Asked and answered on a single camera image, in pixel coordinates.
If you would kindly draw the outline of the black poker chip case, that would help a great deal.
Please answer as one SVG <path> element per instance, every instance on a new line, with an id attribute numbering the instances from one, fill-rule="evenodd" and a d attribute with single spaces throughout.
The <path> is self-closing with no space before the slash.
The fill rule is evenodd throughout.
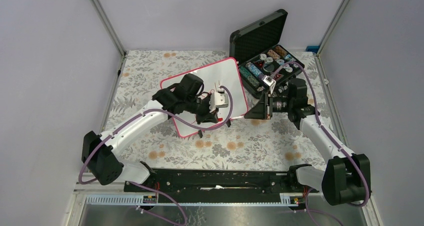
<path id="1" fill-rule="evenodd" d="M 279 44 L 288 13 L 279 9 L 229 37 L 229 56 L 238 62 L 244 88 L 256 99 L 269 89 L 261 75 L 273 76 L 275 94 L 281 94 L 289 79 L 302 73 L 305 65 Z"/>

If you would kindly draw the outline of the blue object behind frame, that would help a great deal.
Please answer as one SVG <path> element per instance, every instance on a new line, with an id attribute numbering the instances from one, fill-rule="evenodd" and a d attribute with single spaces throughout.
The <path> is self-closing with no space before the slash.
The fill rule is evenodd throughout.
<path id="1" fill-rule="evenodd" d="M 306 52 L 312 52 L 312 53 L 318 53 L 320 49 L 320 46 L 307 46 L 305 51 Z"/>

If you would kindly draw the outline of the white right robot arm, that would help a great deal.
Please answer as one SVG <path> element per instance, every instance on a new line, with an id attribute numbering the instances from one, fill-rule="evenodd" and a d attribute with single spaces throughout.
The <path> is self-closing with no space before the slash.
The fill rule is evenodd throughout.
<path id="1" fill-rule="evenodd" d="M 286 179 L 291 191 L 299 192 L 307 186 L 321 192 L 330 205 L 365 206 L 372 192 L 370 160 L 346 147 L 321 122 L 319 111 L 308 100 L 306 81 L 290 79 L 286 95 L 263 94 L 244 118 L 269 120 L 275 113 L 286 113 L 326 161 L 325 170 L 310 164 L 291 166 Z"/>

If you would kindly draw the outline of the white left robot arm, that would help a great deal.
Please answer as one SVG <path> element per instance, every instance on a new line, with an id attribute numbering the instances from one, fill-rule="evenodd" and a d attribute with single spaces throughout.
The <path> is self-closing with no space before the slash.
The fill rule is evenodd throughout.
<path id="1" fill-rule="evenodd" d="M 198 131 L 223 126 L 229 119 L 220 121 L 218 111 L 233 106 L 231 93 L 225 86 L 213 93 L 204 91 L 204 87 L 200 77 L 185 74 L 180 82 L 158 90 L 140 111 L 114 129 L 100 134 L 88 132 L 83 138 L 79 183 L 108 185 L 121 177 L 136 180 L 142 191 L 153 189 L 155 178 L 147 166 L 124 162 L 118 156 L 140 135 L 170 118 Z"/>

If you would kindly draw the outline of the floral tablecloth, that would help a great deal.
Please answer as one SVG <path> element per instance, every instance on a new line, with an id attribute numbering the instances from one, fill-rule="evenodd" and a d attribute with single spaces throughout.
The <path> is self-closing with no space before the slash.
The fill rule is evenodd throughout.
<path id="1" fill-rule="evenodd" d="M 139 111 L 159 90 L 160 81 L 228 56 L 224 51 L 129 51 L 114 95 L 107 130 Z M 122 154 L 155 168 L 286 171 L 326 161 L 284 114 L 270 120 L 238 119 L 230 127 L 181 138 L 172 120 L 139 137 Z"/>

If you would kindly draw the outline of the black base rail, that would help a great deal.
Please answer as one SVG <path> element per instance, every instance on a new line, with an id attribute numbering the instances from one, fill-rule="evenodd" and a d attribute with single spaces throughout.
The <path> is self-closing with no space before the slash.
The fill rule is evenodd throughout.
<path id="1" fill-rule="evenodd" d="M 155 196 L 164 192 L 174 199 L 175 195 L 217 195 L 241 196 L 281 193 L 302 202 L 309 187 L 295 179 L 294 171 L 231 171 L 194 169 L 153 169 L 152 174 L 142 183 L 143 188 L 127 182 L 124 192 L 147 192 L 154 189 Z"/>

